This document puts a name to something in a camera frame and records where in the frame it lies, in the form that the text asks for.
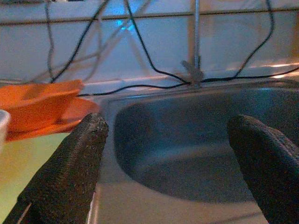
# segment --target metal pipe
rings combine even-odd
[[[199,50],[200,50],[200,39],[199,39],[199,23],[200,23],[200,12],[199,12],[199,0],[195,0],[195,12],[194,12],[194,17],[195,17],[195,24],[194,24],[194,67],[197,69],[200,69],[200,55],[199,55]]]

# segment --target stainless steel sink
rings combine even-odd
[[[144,208],[154,211],[155,206],[149,208],[147,200],[157,197],[157,206],[171,200],[181,207],[193,204],[201,208],[209,204],[210,212],[213,212],[214,206],[215,212],[221,208],[221,211],[227,210],[228,213],[227,216],[218,217],[210,216],[206,211],[185,223],[229,220],[234,211],[240,209],[238,206],[243,206],[242,212],[233,217],[240,220],[246,217],[244,222],[239,220],[238,223],[250,223],[248,213],[259,215],[259,221],[254,223],[266,223],[242,179],[228,143],[226,125],[231,117],[239,113],[250,115],[281,130],[298,144],[295,138],[299,131],[298,87],[296,83],[277,81],[109,100],[105,117],[109,122],[110,135],[97,186],[101,193],[93,201],[91,223],[100,223],[100,220],[101,223],[128,221],[127,218],[103,217],[109,216],[104,210],[111,206],[114,197],[120,200],[119,204],[129,200],[127,206],[131,205],[139,216],[148,215],[148,211],[140,214],[141,211],[136,208],[141,206],[139,200],[144,200]],[[130,183],[134,190],[127,189],[127,185],[124,187],[124,183]],[[107,190],[108,186],[118,186],[116,190],[127,190],[131,195],[113,194]],[[130,223],[139,223],[138,220],[130,219]],[[170,223],[182,223],[178,220]],[[157,218],[142,223],[169,223],[169,220]]]

